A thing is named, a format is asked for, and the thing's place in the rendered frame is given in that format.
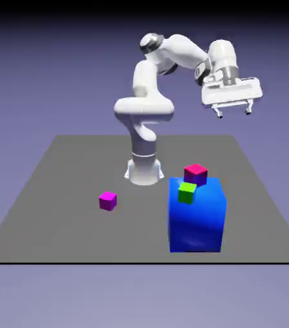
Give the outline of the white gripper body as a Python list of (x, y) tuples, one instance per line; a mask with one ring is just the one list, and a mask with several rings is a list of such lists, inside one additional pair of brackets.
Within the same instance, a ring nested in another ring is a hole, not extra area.
[(257, 99), (263, 96), (258, 78), (235, 79), (235, 84), (225, 85), (223, 80), (205, 83), (201, 89), (204, 105), (224, 104)]

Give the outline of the small crimson cube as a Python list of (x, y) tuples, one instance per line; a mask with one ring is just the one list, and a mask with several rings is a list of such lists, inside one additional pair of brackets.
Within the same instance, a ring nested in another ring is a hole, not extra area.
[(184, 182), (200, 187), (207, 183), (208, 169), (199, 163), (184, 167)]

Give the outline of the small green cube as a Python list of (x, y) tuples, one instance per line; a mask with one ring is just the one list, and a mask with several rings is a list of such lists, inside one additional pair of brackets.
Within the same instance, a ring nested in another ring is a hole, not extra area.
[(196, 184), (183, 181), (178, 188), (178, 201), (185, 204), (192, 204), (196, 188)]

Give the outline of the small magenta cube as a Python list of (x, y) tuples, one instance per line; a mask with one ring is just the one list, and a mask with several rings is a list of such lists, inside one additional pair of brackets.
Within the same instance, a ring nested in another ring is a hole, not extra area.
[(103, 192), (99, 196), (99, 208), (112, 211), (117, 205), (117, 194), (109, 191)]

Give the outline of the large blue box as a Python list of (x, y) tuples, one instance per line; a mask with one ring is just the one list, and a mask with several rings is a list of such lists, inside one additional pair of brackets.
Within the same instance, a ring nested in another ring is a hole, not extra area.
[(227, 200), (217, 177), (195, 189), (192, 203), (179, 201), (181, 177), (169, 179), (168, 235), (171, 252), (220, 252)]

